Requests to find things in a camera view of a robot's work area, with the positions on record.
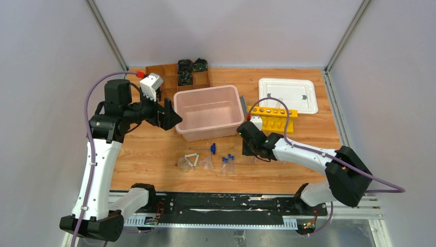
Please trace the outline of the yellow test tube rack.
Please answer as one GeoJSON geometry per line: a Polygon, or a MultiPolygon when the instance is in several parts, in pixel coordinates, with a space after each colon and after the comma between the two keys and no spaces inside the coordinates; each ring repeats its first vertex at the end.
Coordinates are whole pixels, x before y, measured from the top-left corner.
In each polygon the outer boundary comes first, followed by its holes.
{"type": "Polygon", "coordinates": [[[246,114],[246,120],[249,121],[250,117],[254,115],[262,118],[263,132],[284,133],[287,122],[285,109],[255,106],[250,113],[246,114]]]}

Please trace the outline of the pink plastic bin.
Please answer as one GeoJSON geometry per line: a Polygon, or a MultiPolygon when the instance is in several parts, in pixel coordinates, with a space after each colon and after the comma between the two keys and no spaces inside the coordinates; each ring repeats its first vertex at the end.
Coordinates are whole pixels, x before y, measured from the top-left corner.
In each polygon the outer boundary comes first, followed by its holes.
{"type": "Polygon", "coordinates": [[[234,85],[181,91],[173,99],[183,119],[175,129],[188,142],[235,135],[245,121],[234,85]]]}

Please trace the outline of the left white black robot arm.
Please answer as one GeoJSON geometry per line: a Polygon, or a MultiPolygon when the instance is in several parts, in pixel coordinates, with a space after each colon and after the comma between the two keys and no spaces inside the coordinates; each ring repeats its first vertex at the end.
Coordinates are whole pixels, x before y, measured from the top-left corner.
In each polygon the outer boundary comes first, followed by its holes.
{"type": "Polygon", "coordinates": [[[128,133],[143,122],[170,130],[181,123],[169,98],[159,103],[163,80],[146,75],[138,85],[114,79],[104,86],[104,100],[93,115],[85,113],[87,160],[80,192],[70,215],[62,217],[60,229],[74,238],[117,241],[124,223],[139,209],[146,213],[157,207],[155,187],[136,183],[114,203],[109,192],[115,162],[128,133]]]}

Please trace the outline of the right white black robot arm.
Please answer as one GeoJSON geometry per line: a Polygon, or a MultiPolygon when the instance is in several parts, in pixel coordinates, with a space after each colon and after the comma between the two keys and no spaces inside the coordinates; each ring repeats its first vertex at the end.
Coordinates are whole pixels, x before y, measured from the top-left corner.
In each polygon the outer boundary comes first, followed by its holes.
{"type": "Polygon", "coordinates": [[[325,202],[338,201],[356,207],[372,182],[371,172],[350,147],[322,149],[295,142],[282,134],[266,135],[251,121],[242,123],[237,132],[245,156],[266,162],[295,163],[325,175],[324,182],[305,183],[295,193],[294,209],[301,215],[325,202]]]}

